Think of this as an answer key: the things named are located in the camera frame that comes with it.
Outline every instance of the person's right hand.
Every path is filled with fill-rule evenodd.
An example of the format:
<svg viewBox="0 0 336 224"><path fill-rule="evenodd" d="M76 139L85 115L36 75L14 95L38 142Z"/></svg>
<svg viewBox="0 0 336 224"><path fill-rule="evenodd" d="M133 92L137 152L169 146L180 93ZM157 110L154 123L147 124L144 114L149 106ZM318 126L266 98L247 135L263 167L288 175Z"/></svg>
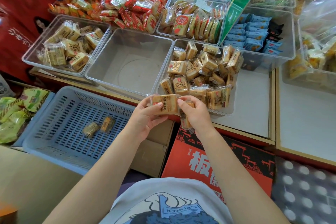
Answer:
<svg viewBox="0 0 336 224"><path fill-rule="evenodd" d="M192 108L185 101L190 100L195 104ZM182 96L177 100L179 107L187 115L192 127L195 129L198 138L206 135L214 129L207 106L194 96Z"/></svg>

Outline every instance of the perforated basket bottom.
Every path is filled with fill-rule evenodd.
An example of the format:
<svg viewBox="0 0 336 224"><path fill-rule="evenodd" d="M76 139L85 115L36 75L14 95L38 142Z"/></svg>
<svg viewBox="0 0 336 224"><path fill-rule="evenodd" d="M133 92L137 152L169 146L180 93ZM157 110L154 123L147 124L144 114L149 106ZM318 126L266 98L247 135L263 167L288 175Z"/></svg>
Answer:
<svg viewBox="0 0 336 224"><path fill-rule="evenodd" d="M110 134L97 131L92 138L84 136L82 130L85 126L92 121L101 126L106 116L115 119ZM54 143L97 160L111 145L127 122L128 118L121 117L114 112L79 102L61 132L55 137Z"/></svg>

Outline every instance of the person's left hand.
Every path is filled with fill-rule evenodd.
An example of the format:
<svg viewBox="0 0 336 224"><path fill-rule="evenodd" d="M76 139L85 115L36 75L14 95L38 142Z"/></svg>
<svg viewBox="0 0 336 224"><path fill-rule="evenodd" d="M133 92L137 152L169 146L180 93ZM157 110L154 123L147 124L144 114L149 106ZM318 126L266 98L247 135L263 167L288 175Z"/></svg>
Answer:
<svg viewBox="0 0 336 224"><path fill-rule="evenodd" d="M152 128L168 118L167 115L158 116L163 103L147 107L149 102L150 97L146 97L138 104L125 127L140 142L147 138Z"/></svg>

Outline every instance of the pile of red snack packages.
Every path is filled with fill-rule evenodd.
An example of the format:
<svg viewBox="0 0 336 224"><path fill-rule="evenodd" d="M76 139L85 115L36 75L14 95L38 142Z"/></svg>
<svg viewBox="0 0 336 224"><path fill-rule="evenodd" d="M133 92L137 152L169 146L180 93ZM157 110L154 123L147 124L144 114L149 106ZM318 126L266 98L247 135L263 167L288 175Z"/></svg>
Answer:
<svg viewBox="0 0 336 224"><path fill-rule="evenodd" d="M53 14L67 14L113 26L153 33L166 0L63 0L49 4Z"/></svg>

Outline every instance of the beige surface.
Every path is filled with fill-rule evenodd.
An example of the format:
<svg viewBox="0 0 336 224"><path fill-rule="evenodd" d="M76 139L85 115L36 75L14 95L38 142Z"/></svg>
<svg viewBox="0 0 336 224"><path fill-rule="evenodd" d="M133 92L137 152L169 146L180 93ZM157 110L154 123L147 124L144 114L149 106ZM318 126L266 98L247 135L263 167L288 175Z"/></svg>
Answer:
<svg viewBox="0 0 336 224"><path fill-rule="evenodd" d="M81 175L0 146L0 201L19 209L19 224L39 224Z"/></svg>

